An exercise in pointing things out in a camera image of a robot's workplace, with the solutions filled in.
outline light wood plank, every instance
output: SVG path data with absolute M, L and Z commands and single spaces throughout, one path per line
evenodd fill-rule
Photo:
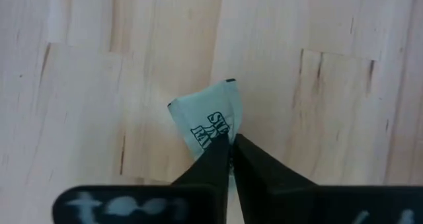
M 192 164 L 167 104 L 209 84 L 220 1 L 155 0 L 151 41 L 138 70 L 145 79 L 136 102 L 141 139 L 125 146 L 125 175 L 173 181 Z
M 145 58 L 155 0 L 113 0 L 110 51 Z
M 419 125 L 418 125 L 418 131 L 417 131 L 417 140 L 423 141 L 423 96 L 422 101 L 420 102 L 420 117 L 418 118 Z
M 374 61 L 304 50 L 286 164 L 319 184 L 365 184 L 375 138 Z
M 244 106 L 240 132 L 280 160 L 307 39 L 307 12 L 307 0 L 222 3 L 211 82 L 237 79 Z
M 50 221 L 53 201 L 73 186 L 143 183 L 119 176 L 122 58 L 64 44 L 52 44 L 46 58 L 22 223 Z
M 38 120 L 34 107 L 49 0 L 0 0 L 0 217 L 24 223 Z
M 379 61 L 380 85 L 376 86 L 379 99 L 377 135 L 375 139 L 373 170 L 370 184 L 382 184 L 385 181 L 391 134 L 395 124 L 397 98 L 401 85 L 404 65 L 404 51 L 407 41 L 408 25 L 413 0 L 394 0 L 393 18 L 388 30 L 388 39 Z
M 71 0 L 67 43 L 108 52 L 112 15 L 113 0 Z
M 67 33 L 71 20 L 72 0 L 50 0 L 50 12 L 47 20 L 48 42 L 67 43 Z
M 394 0 L 310 0 L 309 49 L 381 59 Z
M 423 0 L 415 0 L 399 95 L 397 117 L 389 156 L 386 183 L 408 184 L 412 180 L 413 163 L 420 163 L 421 153 L 415 153 L 418 144 L 419 114 L 423 97 Z
M 417 141 L 412 154 L 411 185 L 423 185 L 423 141 Z

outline wooden surface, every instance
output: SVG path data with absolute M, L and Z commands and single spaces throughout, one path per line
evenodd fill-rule
M 423 184 L 422 8 L 0 0 L 2 221 L 50 223 L 75 185 L 171 182 L 193 161 L 167 103 L 231 77 L 241 132 L 307 178 Z
M 423 184 L 423 0 L 414 0 L 397 119 L 391 140 L 388 184 Z

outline wood grain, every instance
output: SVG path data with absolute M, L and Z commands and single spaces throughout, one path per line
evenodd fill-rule
M 309 49 L 380 60 L 393 0 L 309 0 Z
M 374 61 L 303 51 L 286 164 L 319 184 L 365 184 L 377 129 Z
M 241 132 L 305 176 L 421 185 L 422 2 L 0 0 L 2 221 L 51 223 L 73 185 L 173 181 L 192 158 L 167 103 L 228 77 Z
M 418 127 L 422 113 L 423 97 L 423 0 L 415 0 L 412 10 L 402 87 L 399 97 L 395 128 L 391 140 L 386 183 L 422 184 L 419 167 L 420 140 Z

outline wooden floor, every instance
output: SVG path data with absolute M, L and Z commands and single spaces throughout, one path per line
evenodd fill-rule
M 422 48 L 423 0 L 0 0 L 1 222 L 171 182 L 168 102 L 232 77 L 241 132 L 307 178 L 421 185 Z

